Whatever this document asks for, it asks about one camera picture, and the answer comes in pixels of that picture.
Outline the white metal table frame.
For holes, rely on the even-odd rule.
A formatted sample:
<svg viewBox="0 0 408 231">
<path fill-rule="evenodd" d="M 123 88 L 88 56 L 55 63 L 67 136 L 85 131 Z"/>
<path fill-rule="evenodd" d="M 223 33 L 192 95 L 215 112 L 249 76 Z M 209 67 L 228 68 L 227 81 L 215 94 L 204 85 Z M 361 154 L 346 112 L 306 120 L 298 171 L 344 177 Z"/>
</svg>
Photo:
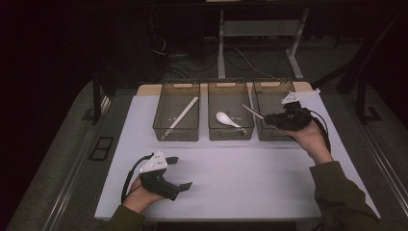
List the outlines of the white metal table frame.
<svg viewBox="0 0 408 231">
<path fill-rule="evenodd" d="M 306 25 L 310 9 L 302 10 L 299 19 L 267 19 L 267 20 L 226 20 L 224 10 L 219 12 L 218 23 L 218 52 L 217 74 L 219 78 L 225 78 L 224 39 L 231 37 L 283 37 L 293 38 L 292 46 L 285 50 L 290 68 L 297 80 L 304 78 L 295 54 L 300 43 L 303 29 Z"/>
</svg>

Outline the person's left hand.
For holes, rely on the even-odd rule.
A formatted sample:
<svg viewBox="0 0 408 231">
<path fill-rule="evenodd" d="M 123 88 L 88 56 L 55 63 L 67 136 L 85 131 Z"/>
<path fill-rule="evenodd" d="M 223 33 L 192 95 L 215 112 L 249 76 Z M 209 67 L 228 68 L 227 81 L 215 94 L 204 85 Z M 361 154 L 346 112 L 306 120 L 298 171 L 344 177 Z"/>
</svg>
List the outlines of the person's left hand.
<svg viewBox="0 0 408 231">
<path fill-rule="evenodd" d="M 162 196 L 146 190 L 142 186 L 141 180 L 137 178 L 133 182 L 122 205 L 136 213 L 142 214 L 150 205 L 162 199 Z"/>
</svg>

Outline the dark metal stand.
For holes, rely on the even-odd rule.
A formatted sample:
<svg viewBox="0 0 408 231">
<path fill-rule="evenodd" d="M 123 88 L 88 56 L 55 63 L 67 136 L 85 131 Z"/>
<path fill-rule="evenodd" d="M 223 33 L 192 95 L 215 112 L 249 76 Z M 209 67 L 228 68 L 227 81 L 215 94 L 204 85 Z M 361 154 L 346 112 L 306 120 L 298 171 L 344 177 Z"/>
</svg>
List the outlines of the dark metal stand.
<svg viewBox="0 0 408 231">
<path fill-rule="evenodd" d="M 357 84 L 356 113 L 363 124 L 369 121 L 380 121 L 381 117 L 373 107 L 366 106 L 367 82 L 359 80 Z"/>
</svg>

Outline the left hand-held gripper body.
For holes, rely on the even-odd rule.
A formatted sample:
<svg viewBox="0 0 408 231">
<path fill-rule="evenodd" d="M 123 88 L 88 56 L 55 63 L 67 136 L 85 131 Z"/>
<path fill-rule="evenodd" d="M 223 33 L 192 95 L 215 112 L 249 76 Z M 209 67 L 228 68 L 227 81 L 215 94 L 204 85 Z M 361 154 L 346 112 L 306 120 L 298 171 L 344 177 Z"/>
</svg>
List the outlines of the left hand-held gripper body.
<svg viewBox="0 0 408 231">
<path fill-rule="evenodd" d="M 142 186 L 155 194 L 164 198 L 175 200 L 178 194 L 178 187 L 166 181 L 164 174 L 167 167 L 167 156 L 162 150 L 154 152 L 148 161 L 140 168 L 140 180 Z"/>
</svg>

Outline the white ceramic soup spoon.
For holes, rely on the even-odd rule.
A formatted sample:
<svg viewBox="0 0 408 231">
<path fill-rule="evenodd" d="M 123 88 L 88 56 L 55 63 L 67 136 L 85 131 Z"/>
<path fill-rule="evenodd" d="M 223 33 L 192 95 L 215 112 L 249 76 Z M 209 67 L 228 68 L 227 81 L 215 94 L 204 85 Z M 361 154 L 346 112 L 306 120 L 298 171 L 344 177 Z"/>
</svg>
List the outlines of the white ceramic soup spoon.
<svg viewBox="0 0 408 231">
<path fill-rule="evenodd" d="M 224 112 L 218 112 L 218 113 L 216 114 L 216 118 L 217 118 L 217 121 L 220 122 L 220 123 L 222 123 L 222 124 L 230 125 L 230 126 L 233 126 L 233 127 L 235 127 L 235 128 L 240 128 L 240 125 L 238 125 L 237 123 L 235 123 L 235 122 L 234 122 L 226 113 L 224 113 Z"/>
</svg>

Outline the person's right hand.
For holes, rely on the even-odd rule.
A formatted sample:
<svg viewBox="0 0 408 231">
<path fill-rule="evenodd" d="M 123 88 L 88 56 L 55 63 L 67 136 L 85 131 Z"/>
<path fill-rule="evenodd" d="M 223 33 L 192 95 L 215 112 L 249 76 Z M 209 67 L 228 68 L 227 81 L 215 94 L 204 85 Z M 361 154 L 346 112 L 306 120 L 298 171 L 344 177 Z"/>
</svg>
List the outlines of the person's right hand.
<svg viewBox="0 0 408 231">
<path fill-rule="evenodd" d="M 294 138 L 316 165 L 334 161 L 325 144 L 323 134 L 314 121 L 311 121 L 308 126 L 301 130 L 282 130 L 282 133 Z"/>
</svg>

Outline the smoky clear plastic bin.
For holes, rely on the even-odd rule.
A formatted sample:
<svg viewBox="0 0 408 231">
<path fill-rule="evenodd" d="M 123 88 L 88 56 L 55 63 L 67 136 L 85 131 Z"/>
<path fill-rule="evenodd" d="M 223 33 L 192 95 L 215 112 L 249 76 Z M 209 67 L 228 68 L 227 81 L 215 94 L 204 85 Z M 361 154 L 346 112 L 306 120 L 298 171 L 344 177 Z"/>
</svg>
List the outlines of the smoky clear plastic bin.
<svg viewBox="0 0 408 231">
<path fill-rule="evenodd" d="M 290 80 L 267 80 L 256 79 L 252 92 L 252 103 L 255 111 L 262 118 L 255 117 L 258 139 L 260 141 L 292 141 L 290 137 L 280 132 L 281 129 L 272 125 L 267 125 L 264 119 L 265 114 L 280 114 L 285 111 L 281 100 L 290 91 L 295 91 Z"/>
<path fill-rule="evenodd" d="M 248 141 L 252 137 L 254 119 L 243 105 L 249 106 L 244 80 L 219 79 L 208 83 L 208 127 L 211 141 Z M 223 124 L 217 113 L 225 113 L 234 125 Z"/>
<path fill-rule="evenodd" d="M 198 141 L 199 116 L 198 81 L 163 83 L 153 122 L 158 141 Z"/>
</svg>

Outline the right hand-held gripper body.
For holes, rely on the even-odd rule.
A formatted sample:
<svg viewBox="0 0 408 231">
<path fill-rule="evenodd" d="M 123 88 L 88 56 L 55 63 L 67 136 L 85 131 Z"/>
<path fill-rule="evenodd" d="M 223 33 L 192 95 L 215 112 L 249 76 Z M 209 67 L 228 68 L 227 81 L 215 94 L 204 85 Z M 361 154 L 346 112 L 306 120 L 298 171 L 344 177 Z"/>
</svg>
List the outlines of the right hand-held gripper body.
<svg viewBox="0 0 408 231">
<path fill-rule="evenodd" d="M 300 92 L 290 91 L 289 94 L 281 100 L 285 111 L 274 115 L 272 117 L 272 124 L 278 129 L 289 131 L 299 131 L 307 127 L 314 118 L 312 112 L 307 108 L 296 106 L 296 103 L 319 93 L 319 89 Z"/>
</svg>

